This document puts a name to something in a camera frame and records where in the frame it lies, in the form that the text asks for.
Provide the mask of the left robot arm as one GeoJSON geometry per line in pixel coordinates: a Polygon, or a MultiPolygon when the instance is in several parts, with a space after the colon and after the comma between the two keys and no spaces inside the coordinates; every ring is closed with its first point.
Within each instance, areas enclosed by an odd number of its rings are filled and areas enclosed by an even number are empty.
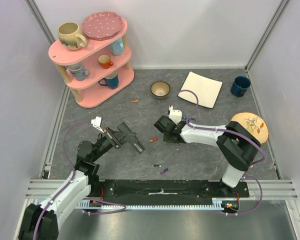
{"type": "Polygon", "coordinates": [[[83,141],[78,146],[76,163],[67,180],[40,204],[31,203],[24,211],[18,233],[19,240],[56,240],[65,220],[87,196],[94,197],[100,191],[99,164],[95,161],[111,148],[119,149],[129,143],[141,154],[145,147],[135,132],[123,122],[118,130],[93,127],[100,131],[96,143],[83,141]]]}

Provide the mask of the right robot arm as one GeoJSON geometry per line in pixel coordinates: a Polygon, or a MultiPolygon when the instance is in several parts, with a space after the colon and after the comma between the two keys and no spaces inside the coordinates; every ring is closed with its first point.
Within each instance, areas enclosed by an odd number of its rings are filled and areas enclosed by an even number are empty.
{"type": "Polygon", "coordinates": [[[204,126],[191,124],[188,120],[174,123],[163,115],[154,127],[163,133],[163,141],[174,144],[203,144],[218,147],[228,162],[219,184],[219,191],[225,197],[237,191],[237,185],[252,165],[261,143],[239,122],[227,125],[204,126]]]}

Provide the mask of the black remote control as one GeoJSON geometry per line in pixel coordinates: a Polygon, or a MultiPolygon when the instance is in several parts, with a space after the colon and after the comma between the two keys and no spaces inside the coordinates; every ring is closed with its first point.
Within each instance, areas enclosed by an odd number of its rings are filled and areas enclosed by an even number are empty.
{"type": "Polygon", "coordinates": [[[126,125],[125,122],[122,122],[117,126],[118,129],[118,139],[121,145],[125,143],[129,143],[137,152],[138,154],[142,154],[146,148],[141,143],[141,141],[137,138],[137,134],[132,132],[132,130],[126,125]]]}

